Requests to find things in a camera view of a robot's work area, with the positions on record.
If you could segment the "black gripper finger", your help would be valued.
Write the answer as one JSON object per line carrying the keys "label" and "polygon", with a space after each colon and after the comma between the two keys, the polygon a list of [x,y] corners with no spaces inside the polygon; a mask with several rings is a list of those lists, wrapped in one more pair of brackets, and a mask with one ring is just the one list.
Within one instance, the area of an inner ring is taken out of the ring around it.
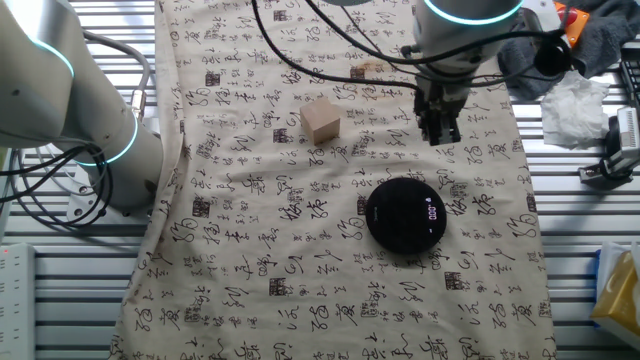
{"label": "black gripper finger", "polygon": [[452,113],[442,113],[440,115],[441,134],[439,136],[440,144],[452,144],[461,140],[457,116]]}
{"label": "black gripper finger", "polygon": [[430,145],[440,144],[440,120],[437,112],[422,112],[419,115],[422,139]]}

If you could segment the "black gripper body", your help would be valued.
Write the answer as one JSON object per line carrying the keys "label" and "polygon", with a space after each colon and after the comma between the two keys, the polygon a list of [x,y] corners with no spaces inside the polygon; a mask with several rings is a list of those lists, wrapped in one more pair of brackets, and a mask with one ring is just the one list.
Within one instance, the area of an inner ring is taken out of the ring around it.
{"label": "black gripper body", "polygon": [[416,76],[420,91],[416,93],[414,112],[419,116],[429,114],[450,115],[457,118],[464,107],[470,88],[460,84],[444,84]]}

